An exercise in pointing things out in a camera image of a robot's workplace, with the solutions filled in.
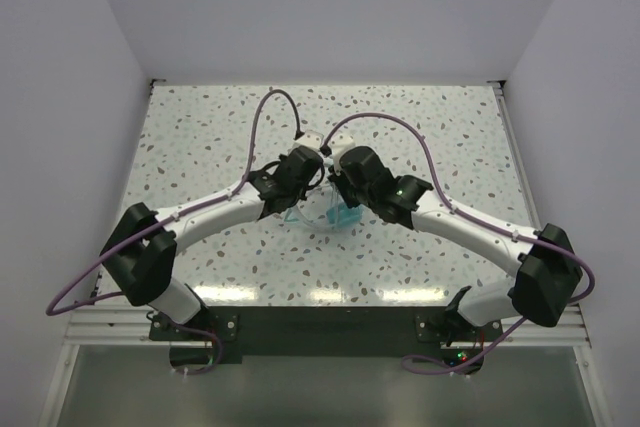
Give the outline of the teal cat-ear headphones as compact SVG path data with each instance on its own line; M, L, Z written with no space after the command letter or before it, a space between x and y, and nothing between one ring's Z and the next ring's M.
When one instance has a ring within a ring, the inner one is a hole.
M335 232L359 223L363 207L348 207L337 188L328 180L331 160L325 160L319 178L306 191L306 197L286 210L284 223L322 232Z

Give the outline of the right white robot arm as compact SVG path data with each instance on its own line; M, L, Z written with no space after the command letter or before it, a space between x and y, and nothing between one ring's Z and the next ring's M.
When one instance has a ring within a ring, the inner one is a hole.
M502 222L441 201L435 186L413 175L396 176L368 146L334 149L329 179L350 207L363 205L389 224L451 241L499 267L505 279L481 288L461 288L432 321L459 340L480 327L520 315L554 327L582 278L566 232Z

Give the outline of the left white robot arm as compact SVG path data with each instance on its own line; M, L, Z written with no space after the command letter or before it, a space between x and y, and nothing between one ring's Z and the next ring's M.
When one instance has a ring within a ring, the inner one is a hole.
M210 196L158 210L137 203L116 224L100 263L130 305L154 308L183 338L196 339L206 330L207 315L200 297L173 277L177 254L211 235L293 207L322 169L319 152L299 146L282 155L273 172L251 171Z

